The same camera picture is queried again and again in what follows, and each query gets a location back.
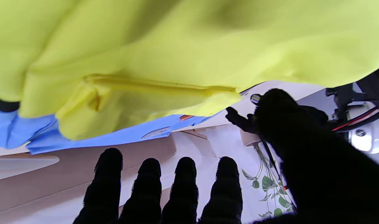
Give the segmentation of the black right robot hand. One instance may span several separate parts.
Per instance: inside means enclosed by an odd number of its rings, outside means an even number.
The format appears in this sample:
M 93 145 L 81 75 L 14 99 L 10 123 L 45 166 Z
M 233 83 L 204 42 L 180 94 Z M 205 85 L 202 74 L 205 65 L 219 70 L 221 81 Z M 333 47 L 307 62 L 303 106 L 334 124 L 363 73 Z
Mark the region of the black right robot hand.
M 379 224 L 379 164 L 327 128 L 278 129 L 258 134 L 281 158 L 281 170 L 297 206 L 295 213 L 262 224 Z M 144 160 L 131 197 L 119 213 L 123 156 L 106 149 L 98 159 L 75 224 L 240 224 L 242 191 L 236 162 L 218 163 L 211 197 L 197 218 L 195 162 L 178 161 L 171 196 L 161 209 L 161 167 Z

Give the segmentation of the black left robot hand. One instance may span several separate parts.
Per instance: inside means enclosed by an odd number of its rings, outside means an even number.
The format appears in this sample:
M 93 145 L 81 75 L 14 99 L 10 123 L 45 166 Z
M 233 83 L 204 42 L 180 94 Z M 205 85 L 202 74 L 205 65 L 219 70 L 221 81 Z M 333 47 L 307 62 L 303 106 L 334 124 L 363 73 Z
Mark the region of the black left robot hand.
M 258 95 L 255 105 L 255 112 L 246 117 L 228 107 L 226 119 L 245 132 L 264 136 L 278 129 L 325 128 L 329 119 L 325 112 L 299 105 L 287 92 L 277 88 Z

